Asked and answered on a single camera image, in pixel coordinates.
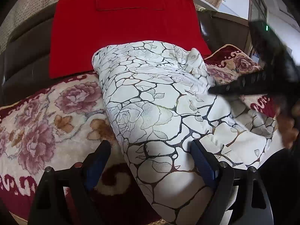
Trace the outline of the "right hand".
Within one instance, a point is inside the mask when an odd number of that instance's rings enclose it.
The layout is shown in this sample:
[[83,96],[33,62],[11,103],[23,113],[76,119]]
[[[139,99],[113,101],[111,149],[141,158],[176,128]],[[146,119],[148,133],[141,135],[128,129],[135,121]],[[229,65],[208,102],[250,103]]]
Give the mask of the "right hand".
[[299,102],[293,106],[290,115],[282,113],[277,105],[275,106],[275,111],[282,144],[285,148],[291,149],[299,134],[299,130],[294,127],[295,119],[299,117]]

